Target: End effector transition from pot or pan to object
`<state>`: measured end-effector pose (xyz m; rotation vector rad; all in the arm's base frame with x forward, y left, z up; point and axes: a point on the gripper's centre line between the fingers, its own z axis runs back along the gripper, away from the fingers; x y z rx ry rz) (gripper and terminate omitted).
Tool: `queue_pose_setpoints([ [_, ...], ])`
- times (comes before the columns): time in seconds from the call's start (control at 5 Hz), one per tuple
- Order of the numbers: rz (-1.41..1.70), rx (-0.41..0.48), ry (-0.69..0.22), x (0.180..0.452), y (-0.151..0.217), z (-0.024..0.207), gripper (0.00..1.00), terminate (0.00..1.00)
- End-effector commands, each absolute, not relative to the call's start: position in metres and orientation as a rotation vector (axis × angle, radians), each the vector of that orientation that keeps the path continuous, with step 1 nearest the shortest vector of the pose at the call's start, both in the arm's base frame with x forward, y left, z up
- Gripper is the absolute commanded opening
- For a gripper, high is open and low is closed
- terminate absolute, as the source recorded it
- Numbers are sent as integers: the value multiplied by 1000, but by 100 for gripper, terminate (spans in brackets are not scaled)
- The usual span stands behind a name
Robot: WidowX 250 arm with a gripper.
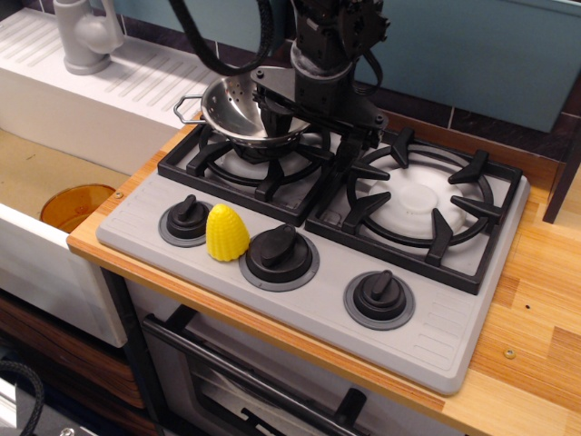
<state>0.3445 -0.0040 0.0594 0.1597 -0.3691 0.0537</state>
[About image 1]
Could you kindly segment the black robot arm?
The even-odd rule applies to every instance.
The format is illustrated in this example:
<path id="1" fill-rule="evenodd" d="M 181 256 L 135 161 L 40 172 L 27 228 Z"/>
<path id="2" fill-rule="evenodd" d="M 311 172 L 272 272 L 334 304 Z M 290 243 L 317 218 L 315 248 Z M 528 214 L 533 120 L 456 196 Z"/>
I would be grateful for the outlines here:
<path id="1" fill-rule="evenodd" d="M 251 72 L 264 138 L 260 149 L 296 142 L 303 128 L 321 127 L 339 134 L 350 154 L 379 145 L 386 118 L 369 100 L 377 90 L 355 83 L 359 59 L 365 59 L 382 80 L 371 52 L 385 41 L 389 19 L 380 1 L 295 1 L 296 38 L 287 69 L 260 67 Z"/>

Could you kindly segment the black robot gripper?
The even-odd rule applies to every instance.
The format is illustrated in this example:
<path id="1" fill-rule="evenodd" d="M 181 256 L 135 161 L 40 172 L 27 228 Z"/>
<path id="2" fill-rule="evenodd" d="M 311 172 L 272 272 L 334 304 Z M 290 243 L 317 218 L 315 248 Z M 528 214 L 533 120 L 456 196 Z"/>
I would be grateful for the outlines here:
<path id="1" fill-rule="evenodd" d="M 341 135 L 337 166 L 351 166 L 361 149 L 375 148 L 388 120 L 369 100 L 379 90 L 382 68 L 368 49 L 361 55 L 376 75 L 373 86 L 354 81 L 357 58 L 331 70 L 316 66 L 297 46 L 290 51 L 291 68 L 259 67 L 251 72 L 254 100 L 269 138 L 291 131 L 294 117 Z"/>

